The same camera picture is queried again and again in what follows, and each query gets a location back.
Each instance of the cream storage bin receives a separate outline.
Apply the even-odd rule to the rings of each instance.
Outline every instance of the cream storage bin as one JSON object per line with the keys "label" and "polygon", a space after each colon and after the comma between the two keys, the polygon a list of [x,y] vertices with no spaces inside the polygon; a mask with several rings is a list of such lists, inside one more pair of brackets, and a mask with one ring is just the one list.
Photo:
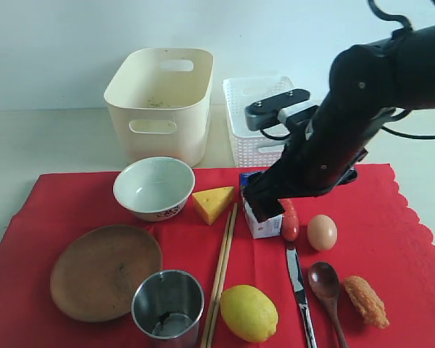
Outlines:
{"label": "cream storage bin", "polygon": [[122,63],[104,99],[130,163],[168,156],[193,167],[202,160],[213,62],[202,49],[150,48]]}
{"label": "cream storage bin", "polygon": [[[229,78],[223,83],[227,125],[233,160],[237,167],[268,167],[281,156],[283,141],[251,131],[245,120],[245,107],[258,100],[294,89],[284,76]],[[279,124],[266,130],[272,136],[285,136],[288,131]]]}

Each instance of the chicken nugget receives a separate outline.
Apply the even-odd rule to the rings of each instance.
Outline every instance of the chicken nugget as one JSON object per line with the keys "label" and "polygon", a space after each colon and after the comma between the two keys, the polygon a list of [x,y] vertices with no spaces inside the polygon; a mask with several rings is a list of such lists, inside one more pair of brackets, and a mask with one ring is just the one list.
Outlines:
{"label": "chicken nugget", "polygon": [[343,285],[353,305],[364,318],[364,323],[378,328],[390,325],[386,318],[384,302],[365,279],[351,275],[344,279]]}

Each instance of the knife blade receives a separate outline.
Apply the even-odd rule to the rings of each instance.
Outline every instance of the knife blade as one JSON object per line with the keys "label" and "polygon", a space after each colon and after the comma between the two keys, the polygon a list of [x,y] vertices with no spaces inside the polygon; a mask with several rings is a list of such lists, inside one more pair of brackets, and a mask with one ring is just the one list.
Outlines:
{"label": "knife blade", "polygon": [[314,328],[310,315],[310,308],[308,307],[305,283],[303,281],[302,268],[299,264],[297,249],[294,246],[287,247],[287,265],[289,267],[289,274],[291,285],[297,299],[299,310],[303,318],[304,333],[306,334],[307,346],[309,348],[317,348],[318,345],[314,336]]}

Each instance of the yellow cheese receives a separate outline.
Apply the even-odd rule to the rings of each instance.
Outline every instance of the yellow cheese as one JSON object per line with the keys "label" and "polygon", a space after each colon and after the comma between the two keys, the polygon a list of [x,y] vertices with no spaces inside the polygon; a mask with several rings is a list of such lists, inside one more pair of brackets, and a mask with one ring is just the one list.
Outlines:
{"label": "yellow cheese", "polygon": [[233,201],[233,186],[213,188],[192,194],[196,211],[202,219],[212,225]]}

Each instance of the metal cup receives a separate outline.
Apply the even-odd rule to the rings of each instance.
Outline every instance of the metal cup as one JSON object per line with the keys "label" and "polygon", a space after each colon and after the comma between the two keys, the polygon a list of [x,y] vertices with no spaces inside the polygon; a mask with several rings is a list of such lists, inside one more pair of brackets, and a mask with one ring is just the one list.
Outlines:
{"label": "metal cup", "polygon": [[132,300],[132,318],[154,348],[192,348],[204,308],[200,283],[182,270],[149,276]]}

